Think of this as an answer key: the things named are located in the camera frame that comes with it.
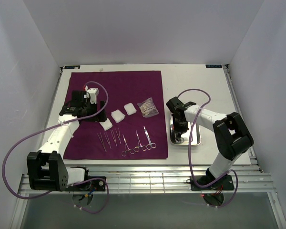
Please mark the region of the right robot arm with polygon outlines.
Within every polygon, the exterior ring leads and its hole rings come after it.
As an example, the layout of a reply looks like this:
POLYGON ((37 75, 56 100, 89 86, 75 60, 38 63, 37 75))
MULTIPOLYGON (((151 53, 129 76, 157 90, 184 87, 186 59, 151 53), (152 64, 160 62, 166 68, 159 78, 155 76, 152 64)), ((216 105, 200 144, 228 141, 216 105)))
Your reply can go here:
POLYGON ((173 127, 171 139, 183 142, 182 135, 193 131, 194 125, 200 125, 212 131, 219 153, 204 176, 192 182, 198 188, 207 188, 218 184, 230 172, 234 162, 254 144, 254 140, 237 112, 222 114, 204 109, 194 102, 183 103, 178 97, 170 99, 166 106, 171 112, 173 127))

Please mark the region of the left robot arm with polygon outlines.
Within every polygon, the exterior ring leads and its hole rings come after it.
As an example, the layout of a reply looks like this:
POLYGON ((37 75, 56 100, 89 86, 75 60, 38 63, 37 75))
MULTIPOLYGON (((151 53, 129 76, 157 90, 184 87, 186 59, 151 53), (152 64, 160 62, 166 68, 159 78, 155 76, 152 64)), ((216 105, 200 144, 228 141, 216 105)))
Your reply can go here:
POLYGON ((53 129, 47 141, 37 152, 27 156, 27 168, 31 189, 64 191, 67 186, 81 183, 88 178, 84 167, 66 167, 63 154, 81 124, 81 118, 89 122, 103 122, 106 119, 105 102, 97 102, 98 88, 73 91, 71 100, 66 102, 58 117, 58 126, 53 129))

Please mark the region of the steel forceps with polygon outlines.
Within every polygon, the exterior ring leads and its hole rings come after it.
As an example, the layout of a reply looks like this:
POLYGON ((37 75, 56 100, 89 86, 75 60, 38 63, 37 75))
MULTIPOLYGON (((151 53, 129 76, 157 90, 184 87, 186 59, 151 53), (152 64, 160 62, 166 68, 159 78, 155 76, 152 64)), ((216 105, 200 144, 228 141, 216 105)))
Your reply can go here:
POLYGON ((123 135, 123 141, 124 141, 124 145, 125 145, 125 150, 121 152, 121 155, 123 157, 126 157, 126 155, 129 153, 131 155, 134 154, 134 149, 133 148, 129 148, 127 141, 125 139, 125 136, 123 135))
POLYGON ((143 151, 146 151, 147 148, 146 148, 146 146, 143 146, 143 145, 141 144, 141 141, 140 141, 140 138, 139 138, 139 135, 138 135, 137 130, 136 130, 136 137, 137 137, 138 146, 136 146, 136 147, 134 148, 134 151, 135 151, 136 153, 138 153, 138 152, 140 151, 140 149, 143 150, 143 151))

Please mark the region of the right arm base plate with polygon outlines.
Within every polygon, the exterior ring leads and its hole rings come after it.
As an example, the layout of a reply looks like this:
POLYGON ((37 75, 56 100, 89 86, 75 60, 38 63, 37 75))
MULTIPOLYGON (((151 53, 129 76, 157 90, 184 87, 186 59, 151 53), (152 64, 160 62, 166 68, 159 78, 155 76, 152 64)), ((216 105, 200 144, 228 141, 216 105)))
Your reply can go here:
POLYGON ((193 182, 192 177, 186 180, 187 184, 190 184, 192 191, 200 191, 200 190, 224 190, 224 191, 232 191, 235 189, 232 176, 226 175, 225 177, 221 178, 221 180, 217 181, 216 183, 212 184, 209 187, 201 188, 195 185, 193 182))

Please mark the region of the steel scissors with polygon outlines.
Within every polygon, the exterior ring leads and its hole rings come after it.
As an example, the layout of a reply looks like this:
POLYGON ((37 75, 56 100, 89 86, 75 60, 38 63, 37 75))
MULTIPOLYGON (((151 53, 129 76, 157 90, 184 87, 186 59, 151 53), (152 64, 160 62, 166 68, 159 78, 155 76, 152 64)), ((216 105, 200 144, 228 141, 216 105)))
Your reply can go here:
POLYGON ((148 141, 148 144, 146 145, 147 150, 155 149, 156 148, 156 143, 151 141, 149 133, 148 133, 148 131, 147 131, 145 126, 143 127, 143 129, 144 129, 144 133, 145 133, 145 136, 147 138, 147 141, 148 141))
POLYGON ((179 140, 175 140, 177 144, 182 144, 184 142, 184 139, 181 138, 181 134, 179 134, 179 140))

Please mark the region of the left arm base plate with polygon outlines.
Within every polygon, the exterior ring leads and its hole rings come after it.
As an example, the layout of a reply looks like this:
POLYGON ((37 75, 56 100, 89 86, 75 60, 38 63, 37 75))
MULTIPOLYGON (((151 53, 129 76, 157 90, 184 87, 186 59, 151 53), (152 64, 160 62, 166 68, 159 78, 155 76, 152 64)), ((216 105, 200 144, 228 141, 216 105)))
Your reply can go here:
POLYGON ((68 186, 65 191, 82 191, 82 192, 90 192, 90 191, 98 191, 102 192, 106 190, 106 185, 103 180, 107 180, 107 177, 91 177, 87 176, 88 179, 94 178, 94 180, 89 181, 85 184, 77 185, 77 186, 68 186))

